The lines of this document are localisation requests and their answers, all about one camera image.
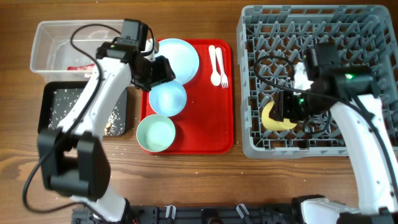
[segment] plastic tray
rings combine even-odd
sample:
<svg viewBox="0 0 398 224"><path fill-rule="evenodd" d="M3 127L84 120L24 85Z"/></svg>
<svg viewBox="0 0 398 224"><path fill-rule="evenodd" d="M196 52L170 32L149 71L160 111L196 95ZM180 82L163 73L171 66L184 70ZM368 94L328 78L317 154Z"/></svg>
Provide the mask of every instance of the plastic tray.
<svg viewBox="0 0 398 224"><path fill-rule="evenodd" d="M199 70L188 83L187 104L181 113L170 117L176 129L173 144L157 154L221 154L234 143L233 90L231 48L223 40L188 39L199 55ZM213 86L209 45L221 47L229 88ZM141 120L155 112L148 101L149 94L142 92Z"/></svg>
<svg viewBox="0 0 398 224"><path fill-rule="evenodd" d="M42 109L37 132L42 129L56 129L62 118L72 110L79 100L87 82L49 82L44 87ZM108 122L108 134L105 136L122 136L126 128L128 93L125 89L112 110Z"/></svg>
<svg viewBox="0 0 398 224"><path fill-rule="evenodd" d="M398 47L389 11L384 6L246 6L236 28L241 72L243 152L254 159L304 156L348 156L337 124L324 133L308 135L301 125L285 131L266 130L261 111L273 100L275 88L261 83L253 72L263 55L279 55L302 62L303 50L314 44L334 43L345 66L369 65L381 88L387 132L398 146ZM286 69L272 61L264 76L290 86ZM314 116L324 123L325 117Z"/></svg>

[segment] light blue bowl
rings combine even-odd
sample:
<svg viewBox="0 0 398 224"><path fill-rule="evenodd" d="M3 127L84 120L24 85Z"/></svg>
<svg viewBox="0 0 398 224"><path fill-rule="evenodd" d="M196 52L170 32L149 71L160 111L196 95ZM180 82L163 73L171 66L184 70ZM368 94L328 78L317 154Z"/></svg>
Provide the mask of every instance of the light blue bowl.
<svg viewBox="0 0 398 224"><path fill-rule="evenodd" d="M182 111L187 103L187 92L177 81L155 86L149 92L150 107L164 116L174 116Z"/></svg>
<svg viewBox="0 0 398 224"><path fill-rule="evenodd" d="M188 42L180 39L164 39L159 41L159 52L169 62L175 74L175 80L181 84L189 82L199 69L199 55Z"/></svg>

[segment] wood grain surface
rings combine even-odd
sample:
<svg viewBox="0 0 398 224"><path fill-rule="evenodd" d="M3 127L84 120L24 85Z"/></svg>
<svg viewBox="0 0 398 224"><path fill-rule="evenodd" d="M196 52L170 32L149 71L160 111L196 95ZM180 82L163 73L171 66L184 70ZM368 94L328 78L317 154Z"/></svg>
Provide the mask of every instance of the wood grain surface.
<svg viewBox="0 0 398 224"><path fill-rule="evenodd" d="M0 5L0 223L70 223L70 209L36 215L28 212L21 201L24 182L38 160L37 124L45 85L44 79L29 69L30 52L37 24L52 20L134 18L149 24L157 38L217 38L227 41L233 50L235 144L224 155L145 153L135 137L141 93L129 90L129 116L134 129L120 138L104 138L103 146L112 167L111 184L132 205L259 205L289 202L292 197L306 194L324 194L348 205L357 204L356 182L346 157L253 160L244 156L236 26L241 9L250 4L351 3L387 6L396 28L398 16L393 1L57 2ZM30 187L29 202L44 208L68 199L44 190L39 172Z"/></svg>

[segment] dish rack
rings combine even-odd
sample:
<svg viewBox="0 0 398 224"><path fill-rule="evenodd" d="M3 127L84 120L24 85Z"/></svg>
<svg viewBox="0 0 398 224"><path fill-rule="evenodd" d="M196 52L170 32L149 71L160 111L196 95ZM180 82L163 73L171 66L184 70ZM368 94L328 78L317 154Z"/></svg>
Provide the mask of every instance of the dish rack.
<svg viewBox="0 0 398 224"><path fill-rule="evenodd" d="M369 65L381 88L383 115L394 151L398 150L398 46L389 11L384 6L246 6L236 28L241 72L243 151L253 159L294 159L306 156L348 156L333 121L327 131L309 135L300 124L285 131L267 130L263 107L278 91L257 79L253 65L263 55L302 62L303 50L329 42L345 66ZM266 78L292 87L285 65L273 60ZM323 124L324 115L311 118Z"/></svg>

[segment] black cable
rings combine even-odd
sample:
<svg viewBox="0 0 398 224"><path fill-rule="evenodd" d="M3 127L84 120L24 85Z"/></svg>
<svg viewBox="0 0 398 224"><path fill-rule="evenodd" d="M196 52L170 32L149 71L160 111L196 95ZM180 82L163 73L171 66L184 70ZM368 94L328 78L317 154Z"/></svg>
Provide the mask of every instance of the black cable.
<svg viewBox="0 0 398 224"><path fill-rule="evenodd" d="M306 131L305 128L307 127L308 122L309 122L309 119L305 120L304 123L302 124L302 131L305 134L319 134L319 133L322 133L322 132L326 131L328 129L329 125L330 125L330 122L331 122L330 110L328 110L328 118L326 119L324 127L321 130L319 130L319 131Z"/></svg>
<svg viewBox="0 0 398 224"><path fill-rule="evenodd" d="M150 54L154 51L154 49L155 49L155 37L154 37L154 33L152 32L152 29L151 29L150 27L148 27L148 30L149 30L149 32L150 32L150 35L152 36L152 49L151 49L150 51L148 51L148 52L142 53L142 56L144 56L144 57L150 55Z"/></svg>
<svg viewBox="0 0 398 224"><path fill-rule="evenodd" d="M32 182L33 176L36 174L37 170L39 169L39 167L43 164L44 161L46 161L49 156L51 155L51 153L54 152L55 149L59 148L62 144L65 143L65 140L68 139L70 133L73 131L73 129L75 129L75 127L78 125L78 123L80 122L80 120L82 119L82 117L85 115L88 107L91 105L91 103L93 102L98 90L100 89L101 86L101 82L102 82L102 77L103 77L103 71L101 68L101 65L98 63L98 61L92 57L90 54L84 52L82 49L79 49L74 43L73 43L73 38L76 35L76 33L86 27L91 27L91 26L101 26L101 27L105 27L108 29L111 29L115 32L117 32L118 34L120 34L120 31L118 31L117 29L107 26L107 25L103 25L103 24L88 24L88 25L84 25L79 27L77 30L75 30L73 32L73 34L70 37L70 45L72 45L72 47L74 49L76 49L77 51L79 51L80 53L82 53L83 55L86 55L88 58L90 58L95 65L98 68L98 82L97 85L95 86L95 89L93 91L93 94L91 94L90 98L87 101L87 104L83 107L83 109L81 110L80 114L76 117L76 120L73 122L73 124L70 126L70 128L68 129L68 131L66 131L63 136L54 144L53 148L51 148L51 150L49 150L48 153L46 153L43 157L40 158L40 160L38 161L38 163L35 165L35 167L32 169L32 172L29 174L24 189L22 191L22 201L24 203L24 206L26 209L28 209L31 212L35 212L35 213L50 213L50 212L55 212L73 205L84 205L86 207L88 207L95 215L99 216L101 219L104 219L104 217L99 214L96 210L94 210L91 206L89 206L87 203L85 202L72 202L72 203L67 203L65 205L61 205L59 207L55 207L55 208L50 208L50 209L46 209L46 210L39 210L36 208L32 208L28 203L27 203L27 191L29 188L30 183Z"/></svg>
<svg viewBox="0 0 398 224"><path fill-rule="evenodd" d="M384 154L384 158L386 160L387 168L388 168L388 170L390 172L392 188L394 190L393 195L391 195L391 196L395 196L396 200L398 202L398 183L397 183L396 175L394 173L394 168L392 167L392 161L391 161L391 158L390 158L390 156L388 154L387 147L384 144L384 141L382 140L382 137L381 137L381 135L379 133L379 130L377 129L377 127L375 127L373 122L369 119L369 116L367 116L367 114L369 114L369 112L368 111L361 111L358 107L352 105L350 102L347 102L345 100L342 100L342 99L339 99L339 98L336 98L336 97L333 97L333 96L328 96L328 95L324 95L324 94L314 93L314 92L311 92L311 91L299 90L299 89L295 89L295 88L289 88L289 87L278 85L278 84L275 84L275 83L272 83L272 82L266 80L264 77L262 77L262 76L260 76L258 74L258 72L256 70L256 67L257 67L258 63L261 62L262 60L273 59L273 58L283 60L289 66L291 66L292 67L292 70L291 70L292 72L289 73L289 76L290 77L294 77L295 71L294 71L293 63L291 61L289 61L286 58L280 57L280 56L265 55L265 56L262 56L262 57L258 58L256 60L256 62L254 63L254 66L253 66L254 74L257 76L258 79L260 79L260 81L264 82L267 85L273 86L274 88L279 88L281 90L294 91L294 92L297 92L297 93L303 93L303 94L307 94L307 95L317 96L317 97L326 98L326 99L329 99L329 100L334 100L334 101L340 102L340 103L350 107L351 109L355 110L355 112L357 112L361 117L363 117L363 119L367 122L367 124L371 128L372 132L374 133L376 139L379 141L380 148L381 148L381 150L382 150L382 152ZM364 108L362 102L360 102L359 100L358 100L358 102L356 102L356 104L359 107L363 107Z"/></svg>
<svg viewBox="0 0 398 224"><path fill-rule="evenodd" d="M120 38L120 37L115 37L115 38L112 40L112 44L114 44L116 41L118 41L119 38Z"/></svg>

